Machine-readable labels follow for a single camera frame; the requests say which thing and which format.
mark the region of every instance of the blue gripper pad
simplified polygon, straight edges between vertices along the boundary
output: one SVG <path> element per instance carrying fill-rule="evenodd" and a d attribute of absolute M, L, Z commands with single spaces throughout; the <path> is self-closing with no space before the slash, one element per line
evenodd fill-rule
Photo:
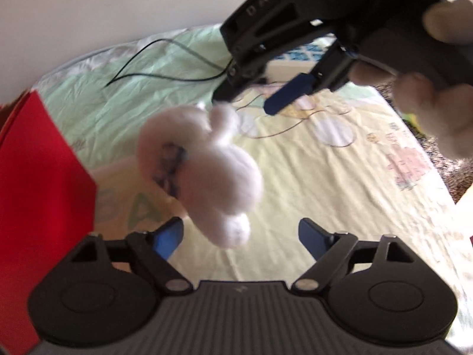
<path fill-rule="evenodd" d="M 264 111 L 271 116 L 276 115 L 293 101 L 304 94 L 311 94 L 315 77 L 307 73 L 299 73 L 264 102 Z"/>
<path fill-rule="evenodd" d="M 153 250 L 168 260 L 184 238 L 184 223 L 182 219 L 173 217 L 150 235 Z"/>

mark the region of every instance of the stuffed bunny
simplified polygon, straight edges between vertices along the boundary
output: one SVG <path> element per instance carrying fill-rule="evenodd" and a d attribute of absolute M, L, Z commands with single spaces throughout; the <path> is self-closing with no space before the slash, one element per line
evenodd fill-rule
<path fill-rule="evenodd" d="M 237 130 L 230 104 L 210 112 L 203 105 L 181 105 L 152 115 L 138 137 L 145 179 L 176 197 L 209 241 L 226 249 L 248 241 L 246 212 L 263 191 L 256 162 L 231 144 Z"/>

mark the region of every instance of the finger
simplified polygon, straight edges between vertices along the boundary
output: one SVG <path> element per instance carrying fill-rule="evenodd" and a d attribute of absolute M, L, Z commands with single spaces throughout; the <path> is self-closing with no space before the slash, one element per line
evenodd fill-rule
<path fill-rule="evenodd" d="M 438 149 L 448 159 L 473 156 L 473 124 L 453 135 L 437 138 Z"/>
<path fill-rule="evenodd" d="M 425 30 L 434 39 L 450 44 L 473 42 L 473 3 L 455 0 L 432 5 L 423 16 Z"/>
<path fill-rule="evenodd" d="M 473 87 L 467 84 L 445 89 L 431 101 L 431 106 L 414 112 L 419 125 L 435 136 L 461 132 L 473 124 Z"/>
<path fill-rule="evenodd" d="M 430 111 L 434 98 L 434 85 L 420 73 L 403 75 L 394 83 L 394 104 L 403 113 Z"/>
<path fill-rule="evenodd" d="M 356 61 L 348 73 L 356 85 L 379 85 L 394 79 L 394 75 L 363 61 Z"/>

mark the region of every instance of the red paper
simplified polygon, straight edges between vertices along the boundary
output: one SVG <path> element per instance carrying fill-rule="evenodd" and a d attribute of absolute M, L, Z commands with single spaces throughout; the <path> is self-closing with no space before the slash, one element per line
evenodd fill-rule
<path fill-rule="evenodd" d="M 11 355 L 38 343 L 28 296 L 93 230 L 95 190 L 39 95 L 24 96 L 0 131 L 0 344 Z"/>

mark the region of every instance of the bed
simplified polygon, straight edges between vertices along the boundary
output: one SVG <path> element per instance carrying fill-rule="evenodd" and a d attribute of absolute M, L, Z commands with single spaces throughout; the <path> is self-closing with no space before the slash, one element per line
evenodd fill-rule
<path fill-rule="evenodd" d="M 173 38 L 225 66 L 229 54 L 218 26 L 162 33 L 74 60 L 41 78 L 35 88 L 99 185 L 95 229 L 106 238 L 155 229 L 184 218 L 184 241 L 170 262 L 194 284 L 200 279 L 284 280 L 292 283 L 313 259 L 297 239 L 309 217 L 329 231 L 361 239 L 399 236 L 453 289 L 458 316 L 448 340 L 473 354 L 473 249 L 453 221 L 454 203 L 440 176 L 397 113 L 372 88 L 346 85 L 336 93 L 304 96 L 276 117 L 264 99 L 318 60 L 331 38 L 271 62 L 268 84 L 254 85 L 233 105 L 240 117 L 235 143 L 259 164 L 264 197 L 249 215 L 250 242 L 241 249 L 211 245 L 179 203 L 144 182 L 133 154 L 139 127 L 155 111 L 203 101 L 219 80 L 178 83 L 123 79 L 105 87 L 122 65 L 157 38 Z M 215 70 L 178 47 L 158 43 L 125 72 L 204 78 Z"/>

